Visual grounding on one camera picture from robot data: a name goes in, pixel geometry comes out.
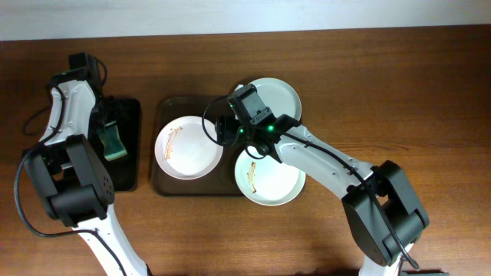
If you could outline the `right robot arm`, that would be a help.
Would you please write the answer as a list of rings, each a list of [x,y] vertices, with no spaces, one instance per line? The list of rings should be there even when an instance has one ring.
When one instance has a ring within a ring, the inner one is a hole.
[[[387,160],[375,166],[350,157],[287,115],[249,122],[222,115],[215,128],[219,143],[254,146],[263,156],[301,170],[341,200],[351,235],[364,253],[361,275],[399,275],[404,262],[419,269],[409,251],[430,221],[399,165]]]

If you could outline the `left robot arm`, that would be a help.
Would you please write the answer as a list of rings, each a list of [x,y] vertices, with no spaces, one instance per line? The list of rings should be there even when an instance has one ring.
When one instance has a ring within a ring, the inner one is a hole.
[[[120,227],[114,184],[87,138],[100,89],[99,74],[87,68],[56,74],[50,80],[51,114],[43,136],[25,151],[18,165],[16,208],[22,210],[19,177],[26,172],[45,212],[67,227],[57,237],[80,236],[108,275],[149,275],[148,265]]]

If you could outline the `green yellow sponge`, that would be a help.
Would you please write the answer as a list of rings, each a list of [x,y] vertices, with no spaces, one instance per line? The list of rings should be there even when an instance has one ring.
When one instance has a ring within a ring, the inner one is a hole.
[[[104,158],[111,162],[127,155],[127,150],[123,145],[116,121],[104,125],[96,131],[104,147]]]

